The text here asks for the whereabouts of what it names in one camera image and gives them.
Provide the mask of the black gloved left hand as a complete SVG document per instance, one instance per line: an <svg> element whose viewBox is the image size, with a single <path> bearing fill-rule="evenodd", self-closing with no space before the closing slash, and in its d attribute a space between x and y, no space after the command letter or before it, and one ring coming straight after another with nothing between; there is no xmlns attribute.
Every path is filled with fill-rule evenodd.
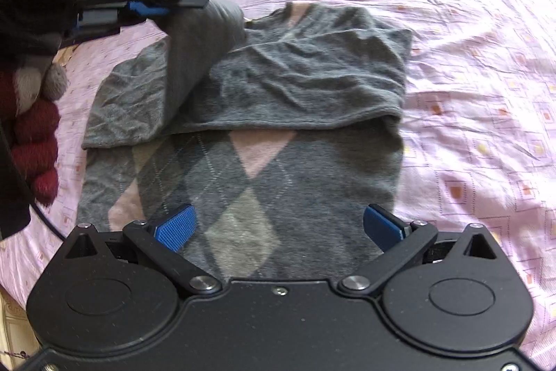
<svg viewBox="0 0 556 371"><path fill-rule="evenodd" d="M1 0L1 68L51 60L71 26L75 0Z"/></svg>

